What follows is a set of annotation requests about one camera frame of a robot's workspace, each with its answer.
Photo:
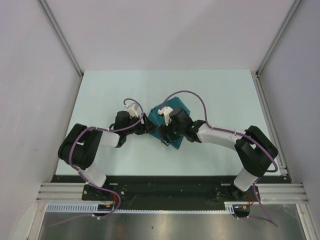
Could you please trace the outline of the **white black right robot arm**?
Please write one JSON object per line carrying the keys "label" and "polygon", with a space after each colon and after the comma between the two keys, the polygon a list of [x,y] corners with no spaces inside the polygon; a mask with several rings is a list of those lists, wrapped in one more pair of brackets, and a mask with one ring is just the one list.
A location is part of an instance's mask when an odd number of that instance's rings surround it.
{"label": "white black right robot arm", "polygon": [[186,138],[191,143],[215,144],[237,152],[242,169],[230,188],[231,196],[237,201],[248,196],[249,188],[267,173],[270,165],[278,170],[275,158],[279,152],[256,126],[243,131],[208,126],[204,120],[193,121],[184,109],[168,106],[159,109],[158,115],[164,119],[158,127],[160,139],[167,146]]}

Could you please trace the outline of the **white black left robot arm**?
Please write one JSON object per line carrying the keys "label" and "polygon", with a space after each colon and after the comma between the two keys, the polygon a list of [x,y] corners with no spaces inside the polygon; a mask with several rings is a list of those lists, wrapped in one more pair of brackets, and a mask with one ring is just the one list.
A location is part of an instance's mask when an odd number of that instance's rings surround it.
{"label": "white black left robot arm", "polygon": [[107,177],[95,163],[99,147],[120,148],[131,134],[143,135],[156,130],[145,113],[139,117],[135,112],[119,111],[115,123],[107,131],[75,124],[58,149],[58,158],[75,169],[93,188],[100,200],[110,196],[111,188],[105,184]]}

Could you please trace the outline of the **teal cloth napkin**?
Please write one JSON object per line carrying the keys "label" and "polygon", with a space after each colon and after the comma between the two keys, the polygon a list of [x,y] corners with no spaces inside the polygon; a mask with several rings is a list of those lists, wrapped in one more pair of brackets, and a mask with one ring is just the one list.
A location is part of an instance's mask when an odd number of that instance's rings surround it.
{"label": "teal cloth napkin", "polygon": [[[187,115],[190,115],[190,110],[187,108],[187,106],[182,102],[182,100],[179,97],[173,97],[171,99],[169,99],[165,105],[165,107],[170,107],[173,110],[181,108],[183,109]],[[157,127],[156,130],[150,132],[149,134],[152,135],[153,137],[155,137],[156,139],[160,140],[163,144],[165,144],[166,146],[173,146],[175,149],[179,149],[182,141],[183,141],[183,137],[182,136],[178,136],[178,137],[171,137],[170,135],[168,135],[167,133],[163,133],[161,134],[161,132],[159,131],[159,128],[165,124],[165,119],[162,115],[158,114],[158,111],[161,109],[161,104],[157,105],[156,107],[152,108],[149,115],[148,115],[148,119]]]}

